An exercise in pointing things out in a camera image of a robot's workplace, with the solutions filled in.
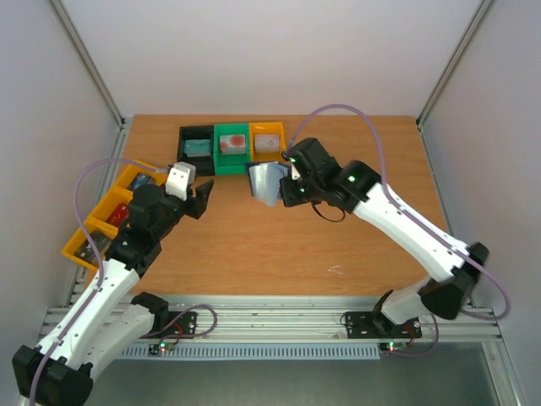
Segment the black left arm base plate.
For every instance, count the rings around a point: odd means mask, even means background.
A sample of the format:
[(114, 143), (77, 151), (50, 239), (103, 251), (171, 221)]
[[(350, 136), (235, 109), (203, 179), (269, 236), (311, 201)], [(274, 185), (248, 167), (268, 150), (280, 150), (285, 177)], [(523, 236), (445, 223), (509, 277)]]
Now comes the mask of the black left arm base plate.
[(195, 311), (188, 311), (182, 316), (180, 314), (180, 311), (169, 311), (143, 338), (190, 337), (195, 334), (198, 314)]

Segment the blue zip card holder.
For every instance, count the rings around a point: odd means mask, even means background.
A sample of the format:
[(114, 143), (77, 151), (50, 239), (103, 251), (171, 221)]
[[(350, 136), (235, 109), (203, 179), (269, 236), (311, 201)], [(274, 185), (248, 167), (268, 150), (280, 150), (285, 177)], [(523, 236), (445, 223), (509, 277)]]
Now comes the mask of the blue zip card holder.
[(281, 199), (280, 180), (290, 174), (281, 162), (250, 162), (246, 165), (251, 195), (268, 207)]

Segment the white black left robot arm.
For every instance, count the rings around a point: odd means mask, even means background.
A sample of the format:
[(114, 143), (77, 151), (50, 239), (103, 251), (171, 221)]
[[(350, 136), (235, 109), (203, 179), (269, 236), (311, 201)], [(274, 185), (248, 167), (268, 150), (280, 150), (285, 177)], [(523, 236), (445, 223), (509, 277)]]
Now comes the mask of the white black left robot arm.
[(180, 219), (202, 216), (213, 186), (212, 180), (195, 189), (188, 183), (180, 189), (146, 184), (133, 192), (128, 218), (81, 298), (34, 348), (23, 345), (12, 358), (19, 393), (31, 405), (84, 404), (100, 374), (133, 341), (168, 331), (167, 301), (148, 293), (134, 297), (109, 326), (104, 322), (148, 271)]

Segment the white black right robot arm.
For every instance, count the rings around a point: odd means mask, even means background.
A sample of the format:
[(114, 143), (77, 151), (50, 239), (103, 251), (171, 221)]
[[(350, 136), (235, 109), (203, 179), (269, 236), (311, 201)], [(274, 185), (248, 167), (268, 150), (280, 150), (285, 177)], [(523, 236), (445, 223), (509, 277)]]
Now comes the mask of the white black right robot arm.
[(432, 313), (455, 319), (477, 285), (489, 258), (482, 243), (467, 244), (437, 228), (401, 200), (369, 165), (342, 167), (315, 138), (285, 152), (292, 174), (280, 181), (286, 207), (325, 202), (368, 222), (409, 253), (428, 276), (408, 288), (390, 291), (374, 307), (377, 332), (391, 335), (412, 318)]

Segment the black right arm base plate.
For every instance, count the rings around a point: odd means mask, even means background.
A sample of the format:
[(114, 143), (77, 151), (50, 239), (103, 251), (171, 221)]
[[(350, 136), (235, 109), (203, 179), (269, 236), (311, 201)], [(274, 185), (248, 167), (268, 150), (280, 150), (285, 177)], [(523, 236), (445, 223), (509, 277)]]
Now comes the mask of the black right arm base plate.
[(418, 318), (397, 325), (375, 311), (345, 312), (341, 316), (340, 323), (346, 328), (347, 337), (350, 339), (406, 339), (423, 336)]

